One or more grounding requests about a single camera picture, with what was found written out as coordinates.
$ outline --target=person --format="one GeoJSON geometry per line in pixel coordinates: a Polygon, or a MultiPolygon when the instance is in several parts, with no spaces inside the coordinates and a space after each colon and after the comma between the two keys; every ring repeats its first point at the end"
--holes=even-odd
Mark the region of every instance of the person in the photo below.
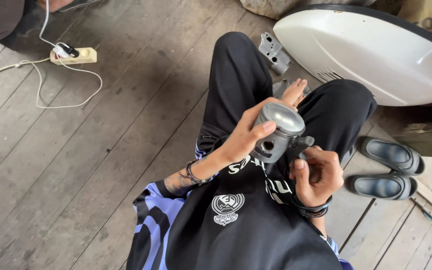
{"type": "MultiPolygon", "coordinates": [[[[0,0],[0,40],[11,34],[18,26],[26,13],[31,13],[33,5],[39,5],[46,10],[46,1],[49,1],[49,12],[66,12],[76,8],[84,7],[100,0],[0,0]]],[[[44,17],[29,18],[27,24],[34,28],[43,24],[44,17]]]]}
{"type": "Polygon", "coordinates": [[[328,237],[327,203],[343,185],[340,161],[376,108],[371,92],[333,80],[302,96],[298,79],[281,100],[259,51],[243,33],[224,34],[214,46],[209,93],[197,162],[147,185],[135,199],[137,225],[127,269],[294,270],[351,269],[328,237]],[[303,136],[315,138],[303,159],[283,155],[265,164],[249,155],[277,127],[253,127],[267,102],[295,107],[303,136]]]}

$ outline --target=bare foot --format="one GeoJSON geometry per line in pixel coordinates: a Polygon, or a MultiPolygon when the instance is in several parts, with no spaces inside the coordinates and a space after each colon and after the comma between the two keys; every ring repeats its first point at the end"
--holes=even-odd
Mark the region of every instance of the bare foot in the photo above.
{"type": "Polygon", "coordinates": [[[58,9],[71,4],[74,0],[36,0],[36,3],[46,10],[46,1],[49,1],[49,12],[53,13],[58,9]]]}
{"type": "Polygon", "coordinates": [[[304,99],[303,90],[308,85],[307,80],[297,79],[283,93],[282,101],[286,101],[297,107],[304,99]]]}

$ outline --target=slide sandal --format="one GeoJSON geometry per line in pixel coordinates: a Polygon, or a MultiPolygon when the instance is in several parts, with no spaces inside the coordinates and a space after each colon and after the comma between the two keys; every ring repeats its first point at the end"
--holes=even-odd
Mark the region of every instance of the slide sandal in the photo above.
{"type": "Polygon", "coordinates": [[[420,175],[424,171],[421,155],[402,144],[367,137],[361,146],[361,152],[398,173],[420,175]]]}
{"type": "Polygon", "coordinates": [[[406,200],[418,189],[414,178],[400,173],[355,175],[348,181],[353,193],[385,200],[406,200]]]}

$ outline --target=logo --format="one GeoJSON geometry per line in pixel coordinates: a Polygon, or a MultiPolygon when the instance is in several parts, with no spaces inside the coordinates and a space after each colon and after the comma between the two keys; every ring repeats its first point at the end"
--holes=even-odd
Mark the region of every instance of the logo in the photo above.
{"type": "Polygon", "coordinates": [[[243,194],[219,195],[213,198],[211,207],[218,215],[214,222],[223,226],[238,219],[235,212],[244,204],[243,194]]]}

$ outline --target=power cord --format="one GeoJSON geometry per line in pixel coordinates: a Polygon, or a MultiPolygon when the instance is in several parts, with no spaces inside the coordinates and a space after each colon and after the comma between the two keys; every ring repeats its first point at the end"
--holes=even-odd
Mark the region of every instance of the power cord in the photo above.
{"type": "MultiPolygon", "coordinates": [[[[43,40],[43,41],[45,41],[45,42],[51,44],[51,46],[53,46],[54,48],[58,49],[59,51],[62,51],[62,50],[63,50],[63,48],[62,48],[61,46],[59,46],[59,44],[62,44],[63,46],[65,46],[65,47],[67,47],[67,48],[70,48],[70,46],[64,44],[63,42],[57,42],[56,44],[53,44],[53,43],[49,42],[48,40],[43,39],[43,37],[42,37],[42,36],[43,36],[43,32],[44,32],[44,30],[45,30],[45,28],[46,28],[46,25],[48,24],[48,18],[49,18],[49,16],[50,16],[50,0],[46,0],[46,19],[45,19],[45,21],[44,21],[44,23],[43,23],[43,27],[41,28],[41,32],[39,32],[39,38],[40,38],[41,40],[43,40]]],[[[60,108],[73,108],[73,107],[83,106],[83,105],[85,105],[88,101],[90,101],[90,100],[91,100],[91,99],[92,99],[96,94],[98,94],[99,91],[103,88],[103,79],[101,79],[101,76],[99,76],[98,74],[96,74],[96,73],[94,73],[94,72],[92,72],[92,71],[89,71],[89,70],[76,69],[76,68],[69,67],[69,66],[65,65],[65,64],[61,61],[61,57],[58,57],[57,59],[59,60],[59,62],[61,63],[61,65],[65,66],[65,67],[67,67],[67,68],[69,68],[69,69],[76,70],[76,71],[82,71],[82,72],[88,72],[88,73],[92,73],[92,74],[96,75],[96,76],[99,78],[99,81],[100,81],[99,88],[98,88],[98,90],[97,90],[96,92],[94,92],[93,95],[90,95],[90,96],[88,97],[88,99],[86,99],[86,101],[84,101],[84,102],[82,102],[81,104],[78,104],[78,105],[58,106],[58,107],[44,107],[44,106],[39,106],[38,103],[39,103],[39,99],[40,99],[41,87],[43,86],[43,76],[41,75],[41,72],[39,71],[39,68],[38,68],[35,64],[37,64],[37,63],[42,63],[42,62],[45,62],[45,61],[48,61],[49,59],[50,59],[50,58],[46,58],[46,59],[39,60],[39,61],[28,61],[28,60],[22,60],[21,62],[19,62],[19,63],[17,63],[17,64],[13,64],[13,65],[9,65],[9,66],[6,66],[6,67],[3,67],[3,68],[0,68],[0,71],[3,71],[3,70],[5,70],[5,69],[11,68],[11,67],[19,68],[20,66],[22,66],[22,65],[27,65],[27,64],[31,64],[31,65],[33,65],[33,67],[36,69],[36,71],[37,71],[37,73],[38,73],[38,75],[39,75],[39,86],[38,86],[38,89],[37,89],[37,95],[36,95],[36,106],[39,107],[39,108],[43,108],[43,109],[60,109],[60,108]]]]}

